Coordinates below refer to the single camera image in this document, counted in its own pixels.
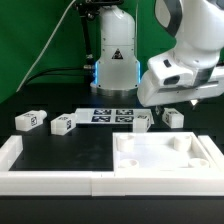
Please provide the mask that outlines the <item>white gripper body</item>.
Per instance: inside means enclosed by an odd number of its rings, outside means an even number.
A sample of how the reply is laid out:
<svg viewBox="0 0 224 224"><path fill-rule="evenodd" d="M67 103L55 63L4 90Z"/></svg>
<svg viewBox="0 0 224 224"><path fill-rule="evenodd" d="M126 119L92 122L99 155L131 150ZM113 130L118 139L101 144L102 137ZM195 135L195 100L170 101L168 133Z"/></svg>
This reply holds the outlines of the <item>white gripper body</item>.
<svg viewBox="0 0 224 224"><path fill-rule="evenodd" d="M215 68L206 84L192 88L162 87L159 85L158 79L150 71L147 71L138 87L137 97L142 106L149 107L212 98L223 93L224 68Z"/></svg>

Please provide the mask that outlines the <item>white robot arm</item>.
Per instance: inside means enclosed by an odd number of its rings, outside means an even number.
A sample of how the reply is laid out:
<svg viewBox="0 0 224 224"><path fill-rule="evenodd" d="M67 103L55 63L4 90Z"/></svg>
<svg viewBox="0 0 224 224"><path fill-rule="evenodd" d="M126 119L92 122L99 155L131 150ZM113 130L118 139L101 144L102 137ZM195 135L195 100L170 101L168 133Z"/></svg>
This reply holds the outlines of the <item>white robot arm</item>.
<svg viewBox="0 0 224 224"><path fill-rule="evenodd" d="M134 54L135 22L115 5L101 15L101 57L91 89L103 95L137 94L142 106L216 97L224 93L224 0L156 0L155 17L175 46L140 72Z"/></svg>

